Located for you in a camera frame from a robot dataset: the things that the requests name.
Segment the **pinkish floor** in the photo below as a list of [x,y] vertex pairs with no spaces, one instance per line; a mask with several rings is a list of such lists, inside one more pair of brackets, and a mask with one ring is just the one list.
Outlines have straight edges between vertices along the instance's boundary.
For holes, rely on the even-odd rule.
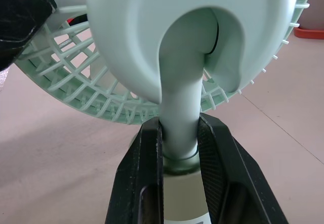
[[[210,114],[258,161],[292,224],[324,223],[324,40],[290,44],[254,85]],[[0,223],[104,223],[138,126],[55,100],[16,66],[0,92]]]

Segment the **fan stand pole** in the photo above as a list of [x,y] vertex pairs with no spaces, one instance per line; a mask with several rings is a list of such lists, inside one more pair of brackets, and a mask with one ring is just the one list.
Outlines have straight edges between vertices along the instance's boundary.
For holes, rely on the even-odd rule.
[[163,126],[163,153],[169,159],[187,159],[197,153],[205,54],[213,49],[216,36],[215,15],[206,8],[182,16],[162,40],[159,119]]

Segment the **red object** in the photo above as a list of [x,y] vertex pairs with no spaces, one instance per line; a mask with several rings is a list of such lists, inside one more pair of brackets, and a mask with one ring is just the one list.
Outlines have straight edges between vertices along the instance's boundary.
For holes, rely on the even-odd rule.
[[324,39],[324,30],[294,28],[294,34],[299,38]]

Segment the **fan grille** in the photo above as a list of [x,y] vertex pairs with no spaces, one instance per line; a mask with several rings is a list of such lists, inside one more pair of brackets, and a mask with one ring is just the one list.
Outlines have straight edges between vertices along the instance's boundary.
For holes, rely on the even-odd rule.
[[[308,7],[306,1],[297,0],[292,22],[281,46],[288,44],[287,37],[293,27],[298,26],[297,20],[302,10]],[[53,16],[86,13],[86,5],[75,5],[59,7]],[[142,124],[158,116],[158,105],[127,90],[112,76],[105,63],[97,67],[99,70],[95,75],[91,75],[91,67],[100,60],[102,58],[96,51],[88,21],[72,26],[63,21],[62,25],[54,30],[47,23],[16,64],[49,94],[94,117],[120,123]],[[215,109],[224,101],[228,102],[234,94],[222,90],[204,71],[201,112]]]

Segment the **black object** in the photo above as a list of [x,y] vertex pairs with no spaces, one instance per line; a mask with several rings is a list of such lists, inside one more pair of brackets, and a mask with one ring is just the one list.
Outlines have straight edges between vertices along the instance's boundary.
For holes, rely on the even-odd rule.
[[79,23],[87,22],[87,20],[88,20],[88,16],[87,16],[87,14],[83,14],[83,15],[77,16],[76,18],[73,18],[73,19],[69,22],[69,25],[70,25],[70,26],[73,26],[73,25],[75,25],[75,24],[79,24]]
[[0,71],[22,53],[49,16],[54,0],[0,0]]
[[[257,162],[219,119],[201,114],[198,150],[212,224],[287,224]],[[106,224],[163,223],[162,132],[142,125],[119,165]]]
[[118,166],[106,224],[163,224],[162,132],[145,122]]
[[259,165],[223,122],[201,114],[197,137],[212,224],[288,223]]

